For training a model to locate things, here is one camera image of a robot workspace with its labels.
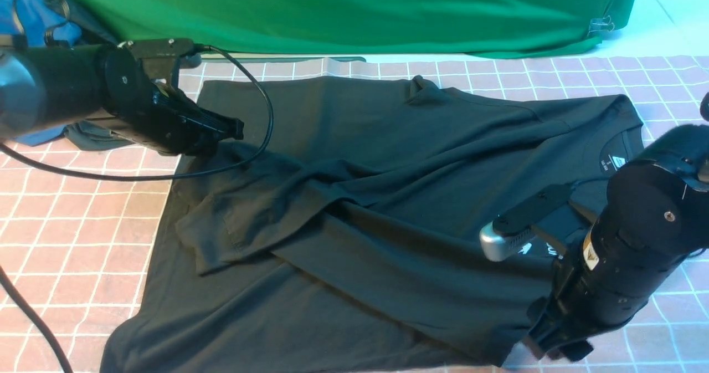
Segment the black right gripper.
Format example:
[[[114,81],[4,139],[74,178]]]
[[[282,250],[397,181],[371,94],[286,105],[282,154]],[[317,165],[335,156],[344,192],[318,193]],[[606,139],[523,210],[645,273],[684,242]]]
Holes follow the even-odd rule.
[[[580,251],[569,251],[553,267],[552,291],[530,305],[522,339],[539,360],[581,361],[594,350],[591,338],[627,325],[654,292],[653,270],[622,261],[590,270]]]

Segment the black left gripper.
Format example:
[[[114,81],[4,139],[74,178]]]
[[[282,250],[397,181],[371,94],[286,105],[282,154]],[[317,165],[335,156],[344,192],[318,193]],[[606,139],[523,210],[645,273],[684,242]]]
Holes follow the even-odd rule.
[[[166,156],[210,154],[221,141],[243,140],[244,126],[162,82],[150,83],[134,102],[119,103],[111,118],[113,133]]]

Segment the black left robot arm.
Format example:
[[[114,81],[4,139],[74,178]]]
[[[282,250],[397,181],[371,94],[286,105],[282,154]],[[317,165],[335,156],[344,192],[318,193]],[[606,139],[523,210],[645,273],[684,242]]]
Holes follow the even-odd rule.
[[[2,140],[92,121],[159,153],[193,156],[244,136],[241,120],[198,107],[113,45],[2,52],[1,107]]]

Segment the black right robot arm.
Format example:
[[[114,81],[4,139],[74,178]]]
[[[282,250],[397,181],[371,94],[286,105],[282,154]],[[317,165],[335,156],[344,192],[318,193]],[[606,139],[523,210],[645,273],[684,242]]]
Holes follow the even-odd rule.
[[[598,214],[572,201],[583,184],[547,186],[494,223],[558,252],[550,294],[528,310],[523,343],[538,359],[587,357],[592,337],[627,325],[681,262],[707,249],[707,125],[676,126],[606,175]]]

